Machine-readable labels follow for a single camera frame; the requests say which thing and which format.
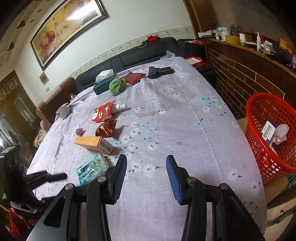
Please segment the red foil wrapper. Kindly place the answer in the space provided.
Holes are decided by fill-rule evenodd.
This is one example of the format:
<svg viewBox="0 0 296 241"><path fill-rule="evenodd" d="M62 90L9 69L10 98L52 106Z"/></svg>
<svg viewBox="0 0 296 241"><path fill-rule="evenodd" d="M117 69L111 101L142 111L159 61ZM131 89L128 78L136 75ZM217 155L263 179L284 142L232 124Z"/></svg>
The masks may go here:
<svg viewBox="0 0 296 241"><path fill-rule="evenodd" d="M95 131L96 137L112 137L117 120L109 120L100 124Z"/></svg>

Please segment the teal tissue pack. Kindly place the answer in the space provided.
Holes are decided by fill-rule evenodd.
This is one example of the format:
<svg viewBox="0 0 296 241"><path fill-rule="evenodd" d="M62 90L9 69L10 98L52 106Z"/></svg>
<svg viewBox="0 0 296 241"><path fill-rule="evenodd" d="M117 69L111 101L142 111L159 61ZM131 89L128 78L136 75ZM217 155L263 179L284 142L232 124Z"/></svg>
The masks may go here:
<svg viewBox="0 0 296 241"><path fill-rule="evenodd" d="M105 157L98 153L91 155L86 163L77 168L77 175L80 185L89 184L95 178L106 173L108 164Z"/></svg>

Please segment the wooden sideboard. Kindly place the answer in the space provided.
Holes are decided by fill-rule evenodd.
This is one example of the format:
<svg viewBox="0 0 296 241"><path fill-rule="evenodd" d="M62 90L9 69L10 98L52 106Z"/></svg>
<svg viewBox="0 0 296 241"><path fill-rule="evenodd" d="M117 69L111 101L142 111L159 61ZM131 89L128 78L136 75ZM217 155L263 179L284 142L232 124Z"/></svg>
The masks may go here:
<svg viewBox="0 0 296 241"><path fill-rule="evenodd" d="M236 119L246 117L246 103L256 93L271 93L295 107L295 73L252 49L204 39L215 89Z"/></svg>

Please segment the red pouch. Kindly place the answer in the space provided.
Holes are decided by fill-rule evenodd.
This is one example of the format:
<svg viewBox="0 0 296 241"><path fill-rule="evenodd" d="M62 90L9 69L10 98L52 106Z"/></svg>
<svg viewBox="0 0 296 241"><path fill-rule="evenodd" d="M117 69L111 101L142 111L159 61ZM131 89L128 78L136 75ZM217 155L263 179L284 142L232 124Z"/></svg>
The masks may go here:
<svg viewBox="0 0 296 241"><path fill-rule="evenodd" d="M123 77L125 81L130 85L137 84L142 78L144 78L146 75L144 73L133 73L130 72L126 76Z"/></svg>

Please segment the black leather sofa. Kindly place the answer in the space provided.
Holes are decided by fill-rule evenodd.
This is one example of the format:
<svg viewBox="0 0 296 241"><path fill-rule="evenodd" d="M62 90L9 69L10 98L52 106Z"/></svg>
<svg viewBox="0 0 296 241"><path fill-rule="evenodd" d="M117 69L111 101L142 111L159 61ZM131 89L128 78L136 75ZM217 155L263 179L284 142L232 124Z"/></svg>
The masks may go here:
<svg viewBox="0 0 296 241"><path fill-rule="evenodd" d="M167 50L177 57L197 57L206 61L206 51L203 44L195 44L192 39L161 38L142 48L133 47L126 50L79 74L75 80L77 91L80 93L93 87L97 75L104 70L112 69L114 73L119 73L134 66L154 62L165 56Z"/></svg>

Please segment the red item on sofa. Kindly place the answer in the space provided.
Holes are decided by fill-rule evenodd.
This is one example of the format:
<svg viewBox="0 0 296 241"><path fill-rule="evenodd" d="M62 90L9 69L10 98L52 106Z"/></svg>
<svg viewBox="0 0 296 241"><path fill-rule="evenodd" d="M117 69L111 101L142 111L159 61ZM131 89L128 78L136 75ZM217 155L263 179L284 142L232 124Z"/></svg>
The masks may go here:
<svg viewBox="0 0 296 241"><path fill-rule="evenodd" d="M157 40L159 40L160 37L158 35L151 35L147 37L147 42L148 43L152 43L152 42L156 42Z"/></svg>

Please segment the orange cardboard box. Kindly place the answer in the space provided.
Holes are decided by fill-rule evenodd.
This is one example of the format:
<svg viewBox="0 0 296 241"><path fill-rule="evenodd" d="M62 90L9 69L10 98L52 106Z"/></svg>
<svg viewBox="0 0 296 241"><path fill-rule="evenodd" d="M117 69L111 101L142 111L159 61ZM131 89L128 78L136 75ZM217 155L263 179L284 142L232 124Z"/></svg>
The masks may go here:
<svg viewBox="0 0 296 241"><path fill-rule="evenodd" d="M74 143L85 149L106 155L110 155L113 151L113 145L103 137L77 137Z"/></svg>

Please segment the framed horse painting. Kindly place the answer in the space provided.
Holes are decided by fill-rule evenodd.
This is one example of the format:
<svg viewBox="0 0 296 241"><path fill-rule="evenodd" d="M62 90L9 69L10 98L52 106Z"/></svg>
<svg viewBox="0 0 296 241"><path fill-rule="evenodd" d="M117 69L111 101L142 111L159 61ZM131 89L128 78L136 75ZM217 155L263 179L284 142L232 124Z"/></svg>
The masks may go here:
<svg viewBox="0 0 296 241"><path fill-rule="evenodd" d="M30 41L41 69L45 70L64 48L105 18L101 1L62 1Z"/></svg>

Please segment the pink crumpled paper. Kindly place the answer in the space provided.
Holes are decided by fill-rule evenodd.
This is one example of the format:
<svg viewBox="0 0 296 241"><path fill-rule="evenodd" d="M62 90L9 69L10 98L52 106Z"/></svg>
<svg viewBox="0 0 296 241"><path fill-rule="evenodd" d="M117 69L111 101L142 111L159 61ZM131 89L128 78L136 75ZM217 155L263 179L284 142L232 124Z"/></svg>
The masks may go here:
<svg viewBox="0 0 296 241"><path fill-rule="evenodd" d="M76 134L77 136L79 136L79 137L83 136L84 133L85 133L85 130L83 130L82 128L77 128L77 129L75 130L75 134Z"/></svg>

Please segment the floral purple tablecloth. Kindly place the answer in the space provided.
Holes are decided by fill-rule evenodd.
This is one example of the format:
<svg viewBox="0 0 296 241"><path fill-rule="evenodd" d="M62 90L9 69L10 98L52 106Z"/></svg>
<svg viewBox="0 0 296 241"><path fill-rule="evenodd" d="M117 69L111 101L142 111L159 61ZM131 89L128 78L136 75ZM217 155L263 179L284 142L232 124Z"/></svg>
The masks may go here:
<svg viewBox="0 0 296 241"><path fill-rule="evenodd" d="M28 173L64 172L67 182L79 184L77 168L93 153L75 144L77 128L93 136L98 123L95 108L115 101L126 104L117 113L116 133L108 157L115 164L127 157L120 198L107 207L112 240L180 240L187 209L174 199L166 171L173 155L190 176L205 184L228 184L262 232L267 215L264 187L252 150L222 97L185 59L156 61L174 73L144 78L122 93L96 95L92 88L70 103L70 115L57 118L40 144Z"/></svg>

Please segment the white plastic bag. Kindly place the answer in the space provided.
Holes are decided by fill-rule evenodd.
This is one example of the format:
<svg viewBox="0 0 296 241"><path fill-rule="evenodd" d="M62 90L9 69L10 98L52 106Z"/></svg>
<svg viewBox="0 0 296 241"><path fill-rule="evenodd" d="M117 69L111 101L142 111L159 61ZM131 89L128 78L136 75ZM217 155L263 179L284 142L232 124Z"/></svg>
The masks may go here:
<svg viewBox="0 0 296 241"><path fill-rule="evenodd" d="M275 129L275 132L269 142L269 146L272 147L273 144L279 145L282 142L287 140L287 133L289 131L289 127L287 124L278 125Z"/></svg>

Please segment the red plastic basket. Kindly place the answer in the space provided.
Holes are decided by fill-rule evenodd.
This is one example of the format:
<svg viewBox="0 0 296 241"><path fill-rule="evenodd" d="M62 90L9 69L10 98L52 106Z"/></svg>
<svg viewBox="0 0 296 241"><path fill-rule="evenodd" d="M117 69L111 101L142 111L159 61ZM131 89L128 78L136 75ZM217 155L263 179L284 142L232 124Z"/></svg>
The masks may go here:
<svg viewBox="0 0 296 241"><path fill-rule="evenodd" d="M252 95L246 105L246 138L263 184L295 173L295 110L268 93Z"/></svg>

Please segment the blue white medicine box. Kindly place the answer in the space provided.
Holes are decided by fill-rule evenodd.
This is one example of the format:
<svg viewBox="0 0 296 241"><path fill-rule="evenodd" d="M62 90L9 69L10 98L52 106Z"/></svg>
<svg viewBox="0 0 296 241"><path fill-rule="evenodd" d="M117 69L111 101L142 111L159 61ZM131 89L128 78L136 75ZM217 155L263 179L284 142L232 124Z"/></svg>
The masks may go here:
<svg viewBox="0 0 296 241"><path fill-rule="evenodd" d="M276 124L270 118L267 119L266 124L261 130L262 138L266 141L267 144L271 141L273 134L276 130Z"/></svg>

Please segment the black tool on table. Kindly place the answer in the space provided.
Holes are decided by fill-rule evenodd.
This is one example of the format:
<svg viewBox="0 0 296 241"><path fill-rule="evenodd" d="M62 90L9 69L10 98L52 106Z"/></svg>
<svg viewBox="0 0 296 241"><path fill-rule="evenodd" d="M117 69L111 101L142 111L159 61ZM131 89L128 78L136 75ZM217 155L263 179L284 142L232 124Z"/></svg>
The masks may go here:
<svg viewBox="0 0 296 241"><path fill-rule="evenodd" d="M175 73L175 71L171 67L156 68L154 66L150 66L148 78L149 79L156 79L156 78L159 78L160 76L173 74L173 73Z"/></svg>

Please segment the small wall plaque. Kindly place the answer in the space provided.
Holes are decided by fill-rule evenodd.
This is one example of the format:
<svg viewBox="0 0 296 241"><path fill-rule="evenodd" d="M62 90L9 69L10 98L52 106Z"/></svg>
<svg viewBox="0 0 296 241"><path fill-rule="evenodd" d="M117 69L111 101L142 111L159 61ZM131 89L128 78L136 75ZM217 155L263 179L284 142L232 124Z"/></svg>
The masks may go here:
<svg viewBox="0 0 296 241"><path fill-rule="evenodd" d="M40 75L40 80L43 83L43 85L46 85L49 81L48 77L46 76L45 72L42 72L42 74Z"/></svg>

